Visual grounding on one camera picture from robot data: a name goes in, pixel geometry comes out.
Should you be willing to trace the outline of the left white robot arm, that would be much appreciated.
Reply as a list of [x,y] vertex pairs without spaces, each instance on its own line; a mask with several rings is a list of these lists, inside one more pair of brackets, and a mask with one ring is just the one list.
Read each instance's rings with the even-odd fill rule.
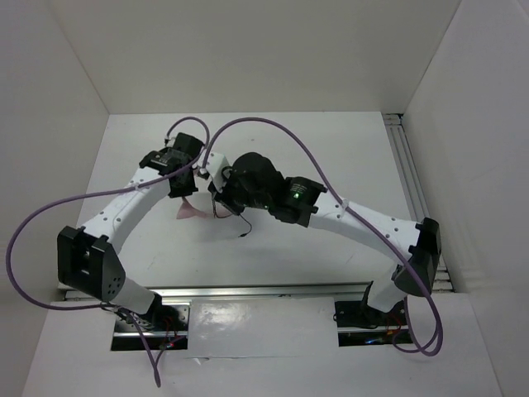
[[165,148],[140,161],[129,191],[117,195],[81,227],[64,227],[57,237],[60,283],[132,312],[145,330],[167,324],[183,330],[179,312],[163,304],[159,294],[128,278],[118,254],[133,229],[160,200],[197,192],[191,163],[202,149],[199,139],[179,133]]

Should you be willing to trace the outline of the aluminium rail at right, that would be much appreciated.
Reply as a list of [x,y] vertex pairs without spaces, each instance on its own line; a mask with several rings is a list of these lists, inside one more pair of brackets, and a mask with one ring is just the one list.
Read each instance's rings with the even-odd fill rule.
[[429,218],[430,213],[403,128],[403,116],[397,113],[383,113],[382,117],[404,188],[408,209],[414,220],[422,221],[424,218]]

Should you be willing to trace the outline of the aluminium rail at front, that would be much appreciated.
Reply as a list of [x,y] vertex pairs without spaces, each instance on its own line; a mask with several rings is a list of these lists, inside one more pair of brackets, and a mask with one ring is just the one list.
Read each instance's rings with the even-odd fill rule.
[[183,286],[152,289],[165,304],[194,299],[260,299],[332,297],[335,300],[362,300],[368,283],[331,283],[297,285]]

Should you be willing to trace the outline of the pink blue cat-ear headphones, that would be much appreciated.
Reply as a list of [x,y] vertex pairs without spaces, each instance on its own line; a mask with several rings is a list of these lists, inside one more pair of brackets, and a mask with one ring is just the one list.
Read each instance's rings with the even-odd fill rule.
[[182,198],[177,219],[186,218],[227,218],[232,213],[217,203],[210,193],[197,193]]

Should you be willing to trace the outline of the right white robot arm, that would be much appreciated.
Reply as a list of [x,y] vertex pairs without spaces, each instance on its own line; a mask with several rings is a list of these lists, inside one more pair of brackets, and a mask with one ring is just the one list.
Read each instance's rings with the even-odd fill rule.
[[264,210],[280,222],[333,232],[395,259],[341,315],[349,327],[376,328],[403,307],[406,297],[432,290],[441,256],[440,228],[433,219],[403,220],[337,198],[316,181],[282,176],[255,152],[234,163],[212,153],[198,175],[209,179],[213,200],[236,216],[248,208]]

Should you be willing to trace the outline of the aluminium rail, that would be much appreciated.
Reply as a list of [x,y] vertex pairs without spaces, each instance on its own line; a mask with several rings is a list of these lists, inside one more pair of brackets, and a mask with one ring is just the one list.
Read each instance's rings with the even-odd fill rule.
[[429,218],[430,213],[403,128],[403,116],[397,113],[383,113],[382,117],[404,188],[408,209],[414,220],[422,221],[424,218]]
[[165,304],[194,299],[260,299],[332,297],[335,300],[362,300],[368,283],[331,283],[297,285],[183,286],[152,289]]

